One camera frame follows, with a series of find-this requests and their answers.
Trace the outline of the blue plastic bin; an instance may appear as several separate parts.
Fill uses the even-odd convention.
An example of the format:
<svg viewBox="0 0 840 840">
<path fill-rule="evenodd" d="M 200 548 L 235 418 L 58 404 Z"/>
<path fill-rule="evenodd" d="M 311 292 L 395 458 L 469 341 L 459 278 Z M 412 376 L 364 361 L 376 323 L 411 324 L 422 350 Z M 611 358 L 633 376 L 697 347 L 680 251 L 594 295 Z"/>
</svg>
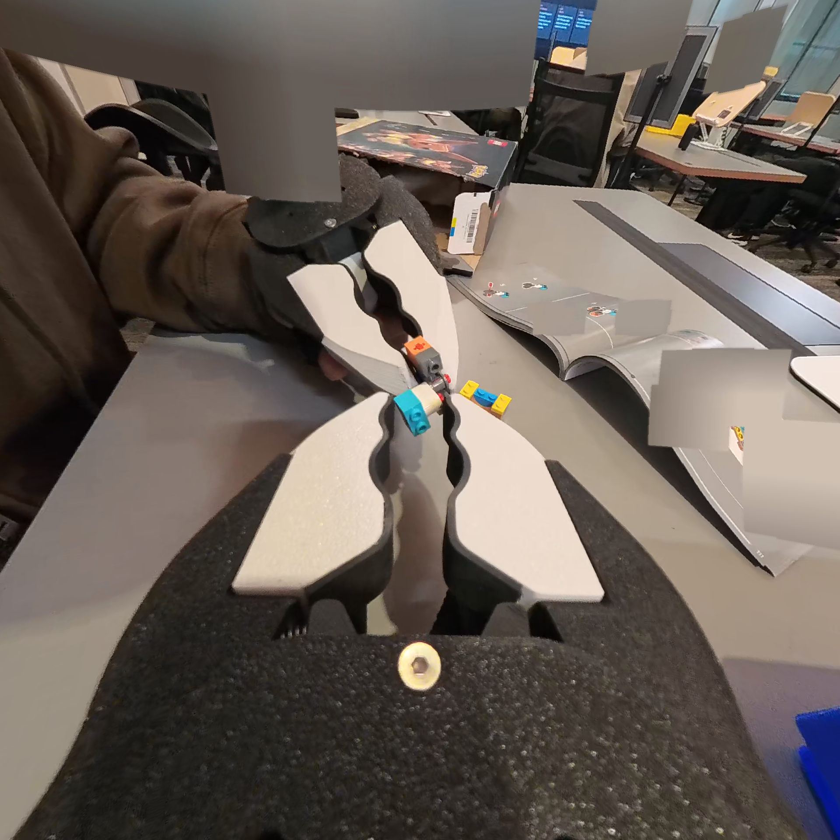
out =
<svg viewBox="0 0 840 840">
<path fill-rule="evenodd" d="M 795 716 L 804 742 L 801 769 L 835 838 L 839 838 L 839 707 Z"/>
</svg>

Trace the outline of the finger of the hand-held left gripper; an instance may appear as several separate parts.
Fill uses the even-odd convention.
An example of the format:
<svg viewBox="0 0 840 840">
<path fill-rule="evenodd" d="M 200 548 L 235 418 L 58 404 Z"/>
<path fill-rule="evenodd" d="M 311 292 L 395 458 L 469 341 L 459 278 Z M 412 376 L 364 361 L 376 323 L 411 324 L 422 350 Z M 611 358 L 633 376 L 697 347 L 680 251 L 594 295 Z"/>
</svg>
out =
<svg viewBox="0 0 840 840">
<path fill-rule="evenodd" d="M 363 254 L 369 274 L 389 285 L 410 338 L 422 336 L 440 355 L 444 372 L 455 385 L 459 339 L 446 279 L 402 221 L 380 227 Z"/>
<path fill-rule="evenodd" d="M 343 382 L 355 394 L 395 396 L 419 383 L 403 352 L 383 339 L 377 321 L 355 299 L 356 283 L 346 266 L 308 265 L 288 281 L 321 333 L 322 347 L 347 369 Z"/>
</svg>

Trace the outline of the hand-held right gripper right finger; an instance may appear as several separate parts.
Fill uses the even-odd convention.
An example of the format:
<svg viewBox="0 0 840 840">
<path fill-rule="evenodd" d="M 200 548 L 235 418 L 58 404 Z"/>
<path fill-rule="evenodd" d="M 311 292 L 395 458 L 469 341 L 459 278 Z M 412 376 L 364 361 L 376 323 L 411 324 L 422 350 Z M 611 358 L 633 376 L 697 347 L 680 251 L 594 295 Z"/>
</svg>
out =
<svg viewBox="0 0 840 840">
<path fill-rule="evenodd" d="M 463 604 L 601 602 L 602 583 L 542 454 L 459 394 L 444 435 L 453 483 L 444 578 Z"/>
</svg>

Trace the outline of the yellow blue brown brick assembly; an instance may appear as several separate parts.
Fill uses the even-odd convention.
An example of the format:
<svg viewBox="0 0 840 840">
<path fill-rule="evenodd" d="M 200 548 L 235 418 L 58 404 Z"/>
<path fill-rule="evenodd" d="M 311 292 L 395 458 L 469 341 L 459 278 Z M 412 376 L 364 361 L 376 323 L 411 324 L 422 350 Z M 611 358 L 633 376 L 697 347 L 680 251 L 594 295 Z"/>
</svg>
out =
<svg viewBox="0 0 840 840">
<path fill-rule="evenodd" d="M 472 380 L 468 380 L 458 393 L 498 419 L 505 416 L 511 404 L 509 395 L 488 391 Z"/>
</svg>

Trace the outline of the person's left forearm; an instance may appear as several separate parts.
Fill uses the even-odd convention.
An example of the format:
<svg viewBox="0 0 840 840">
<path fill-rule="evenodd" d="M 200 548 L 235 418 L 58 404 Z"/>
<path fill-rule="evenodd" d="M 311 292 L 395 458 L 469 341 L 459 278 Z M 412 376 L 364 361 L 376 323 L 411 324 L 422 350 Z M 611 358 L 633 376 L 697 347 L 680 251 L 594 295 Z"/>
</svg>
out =
<svg viewBox="0 0 840 840">
<path fill-rule="evenodd" d="M 85 135 L 101 184 L 86 250 L 111 304 L 185 332 L 267 332 L 246 199 L 161 175 L 138 160 L 127 130 Z"/>
</svg>

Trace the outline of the person's brown hoodie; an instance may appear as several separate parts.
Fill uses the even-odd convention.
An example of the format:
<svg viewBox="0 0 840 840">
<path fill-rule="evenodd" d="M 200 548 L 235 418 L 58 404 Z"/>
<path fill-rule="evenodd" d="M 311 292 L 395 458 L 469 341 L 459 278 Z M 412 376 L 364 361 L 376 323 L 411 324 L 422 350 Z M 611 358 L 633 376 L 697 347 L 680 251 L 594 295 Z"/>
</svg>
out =
<svg viewBox="0 0 840 840">
<path fill-rule="evenodd" d="M 3 562 L 130 360 L 88 255 L 122 151 L 35 59 L 2 49 Z"/>
</svg>

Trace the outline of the teal grey orange brick assembly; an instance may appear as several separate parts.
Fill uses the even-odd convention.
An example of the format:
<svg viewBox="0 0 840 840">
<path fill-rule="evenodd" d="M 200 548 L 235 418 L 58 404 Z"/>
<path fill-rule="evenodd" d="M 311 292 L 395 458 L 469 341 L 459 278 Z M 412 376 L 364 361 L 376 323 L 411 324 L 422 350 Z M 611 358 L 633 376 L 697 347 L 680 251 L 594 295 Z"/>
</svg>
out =
<svg viewBox="0 0 840 840">
<path fill-rule="evenodd" d="M 431 427 L 430 418 L 443 410 L 453 381 L 445 370 L 440 352 L 424 336 L 417 335 L 406 341 L 402 353 L 416 383 L 396 395 L 394 404 L 409 431 L 417 437 Z"/>
</svg>

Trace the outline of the wooden laptop stand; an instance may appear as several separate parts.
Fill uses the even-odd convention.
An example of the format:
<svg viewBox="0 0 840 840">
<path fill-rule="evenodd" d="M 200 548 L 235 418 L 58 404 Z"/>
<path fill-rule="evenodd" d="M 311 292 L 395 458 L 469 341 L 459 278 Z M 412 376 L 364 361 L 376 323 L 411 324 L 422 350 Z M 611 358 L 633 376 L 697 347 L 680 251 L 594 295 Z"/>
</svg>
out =
<svg viewBox="0 0 840 840">
<path fill-rule="evenodd" d="M 713 145 L 722 147 L 727 126 L 747 110 L 766 87 L 767 82 L 760 80 L 737 90 L 712 93 L 692 114 L 695 121 L 692 142 L 709 148 Z"/>
</svg>

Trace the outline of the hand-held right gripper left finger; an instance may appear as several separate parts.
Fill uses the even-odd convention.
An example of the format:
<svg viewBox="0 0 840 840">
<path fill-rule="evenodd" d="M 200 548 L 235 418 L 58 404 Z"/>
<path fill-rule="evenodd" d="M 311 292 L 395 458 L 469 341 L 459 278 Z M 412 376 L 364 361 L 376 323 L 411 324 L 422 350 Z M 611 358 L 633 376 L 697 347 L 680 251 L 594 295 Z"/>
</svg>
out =
<svg viewBox="0 0 840 840">
<path fill-rule="evenodd" d="M 394 405 L 383 392 L 312 432 L 290 457 L 233 580 L 240 595 L 376 597 L 390 580 Z"/>
</svg>

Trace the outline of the grey instruction booklet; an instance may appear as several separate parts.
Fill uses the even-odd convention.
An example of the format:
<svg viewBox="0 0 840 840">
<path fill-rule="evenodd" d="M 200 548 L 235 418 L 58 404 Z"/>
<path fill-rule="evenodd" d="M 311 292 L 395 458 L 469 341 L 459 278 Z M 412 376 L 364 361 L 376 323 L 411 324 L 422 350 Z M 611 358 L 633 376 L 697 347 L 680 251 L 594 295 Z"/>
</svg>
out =
<svg viewBox="0 0 840 840">
<path fill-rule="evenodd" d="M 483 276 L 454 277 L 455 286 L 491 318 L 546 344 L 564 382 L 607 369 L 621 377 L 646 409 L 658 382 L 663 352 L 719 350 L 726 344 L 696 329 L 669 329 L 652 337 L 626 336 L 616 327 L 623 300 L 562 281 L 543 266 L 518 264 Z M 773 575 L 786 571 L 813 546 L 749 532 L 743 524 L 744 431 L 728 432 L 723 451 L 675 448 L 698 491 L 753 561 Z"/>
</svg>

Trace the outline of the grey monitor on arm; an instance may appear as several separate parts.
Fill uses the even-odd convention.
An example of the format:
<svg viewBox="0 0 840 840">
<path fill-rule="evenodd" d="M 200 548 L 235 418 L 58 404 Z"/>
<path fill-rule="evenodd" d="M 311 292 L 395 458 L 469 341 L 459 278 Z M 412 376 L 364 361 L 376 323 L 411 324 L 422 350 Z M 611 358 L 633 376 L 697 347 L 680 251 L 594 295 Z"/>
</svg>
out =
<svg viewBox="0 0 840 840">
<path fill-rule="evenodd" d="M 639 123 L 650 101 L 655 100 L 647 125 L 670 129 L 692 81 L 717 33 L 716 26 L 688 26 L 675 58 L 647 68 L 639 77 L 625 122 Z"/>
</svg>

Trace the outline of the dark printed toy box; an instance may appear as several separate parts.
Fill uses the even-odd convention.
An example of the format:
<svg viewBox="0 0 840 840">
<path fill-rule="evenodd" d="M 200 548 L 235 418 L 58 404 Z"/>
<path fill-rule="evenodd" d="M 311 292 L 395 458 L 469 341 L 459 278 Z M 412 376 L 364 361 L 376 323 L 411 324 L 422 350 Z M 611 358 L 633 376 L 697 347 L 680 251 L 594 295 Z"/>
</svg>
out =
<svg viewBox="0 0 840 840">
<path fill-rule="evenodd" d="M 481 256 L 511 180 L 518 144 L 470 133 L 363 118 L 337 127 L 339 149 L 394 175 L 447 223 L 447 251 Z"/>
</svg>

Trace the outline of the black mesh office chair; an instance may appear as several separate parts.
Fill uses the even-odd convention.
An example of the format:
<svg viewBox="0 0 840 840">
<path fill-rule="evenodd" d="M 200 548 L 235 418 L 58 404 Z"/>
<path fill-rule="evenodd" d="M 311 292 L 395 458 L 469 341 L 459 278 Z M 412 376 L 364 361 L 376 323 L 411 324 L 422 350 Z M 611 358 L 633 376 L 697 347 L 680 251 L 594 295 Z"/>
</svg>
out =
<svg viewBox="0 0 840 840">
<path fill-rule="evenodd" d="M 602 182 L 624 73 L 586 76 L 539 59 L 512 180 L 595 187 Z"/>
</svg>

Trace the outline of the large display screen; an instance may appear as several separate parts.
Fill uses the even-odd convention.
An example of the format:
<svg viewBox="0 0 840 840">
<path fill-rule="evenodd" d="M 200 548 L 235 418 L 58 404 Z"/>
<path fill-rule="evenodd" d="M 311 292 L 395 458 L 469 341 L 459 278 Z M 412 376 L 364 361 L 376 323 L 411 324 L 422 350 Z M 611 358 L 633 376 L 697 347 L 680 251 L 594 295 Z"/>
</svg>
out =
<svg viewBox="0 0 840 840">
<path fill-rule="evenodd" d="M 587 47 L 596 1 L 541 1 L 534 58 L 548 59 L 554 48 Z"/>
</svg>

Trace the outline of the brown-edged office desk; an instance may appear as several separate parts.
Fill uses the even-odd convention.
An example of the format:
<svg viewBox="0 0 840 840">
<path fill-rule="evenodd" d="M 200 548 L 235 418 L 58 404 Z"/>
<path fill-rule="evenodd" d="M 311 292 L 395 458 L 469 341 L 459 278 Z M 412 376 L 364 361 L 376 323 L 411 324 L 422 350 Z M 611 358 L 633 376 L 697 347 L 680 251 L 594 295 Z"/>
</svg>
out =
<svg viewBox="0 0 840 840">
<path fill-rule="evenodd" d="M 627 152 L 625 162 L 631 166 L 632 171 L 636 169 L 636 158 L 639 157 L 662 165 L 672 172 L 717 183 L 713 197 L 696 218 L 699 224 L 706 227 L 712 227 L 716 223 L 714 219 L 722 210 L 727 186 L 731 184 L 748 182 L 799 185 L 806 179 L 806 175 L 798 171 L 717 146 L 705 149 L 693 142 L 686 150 L 681 150 L 678 137 L 648 131 L 643 132 L 636 149 Z"/>
</svg>

